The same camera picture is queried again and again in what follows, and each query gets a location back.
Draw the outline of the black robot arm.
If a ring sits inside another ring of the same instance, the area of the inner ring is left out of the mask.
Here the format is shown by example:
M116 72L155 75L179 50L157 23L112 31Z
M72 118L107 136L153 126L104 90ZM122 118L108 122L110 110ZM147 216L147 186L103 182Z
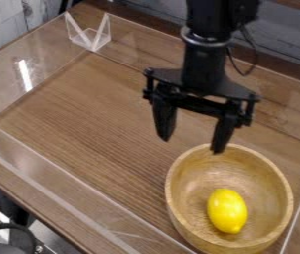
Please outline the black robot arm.
M256 20L258 5L260 0L186 0L182 67L143 71L143 98L162 140L171 138L179 109L218 119L210 145L215 154L225 150L234 130L252 124L260 97L229 79L225 63L232 60L232 34L248 32L245 25Z

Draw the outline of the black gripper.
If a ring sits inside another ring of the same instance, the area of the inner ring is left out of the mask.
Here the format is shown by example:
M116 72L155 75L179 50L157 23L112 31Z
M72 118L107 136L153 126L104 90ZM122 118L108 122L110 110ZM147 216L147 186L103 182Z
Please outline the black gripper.
M181 68L146 68L143 98L153 107L155 130L167 142L175 130L179 108L218 119L210 150L219 154L236 127L249 126L258 96L234 83L225 74L225 56L230 55L229 39L197 35L185 26Z

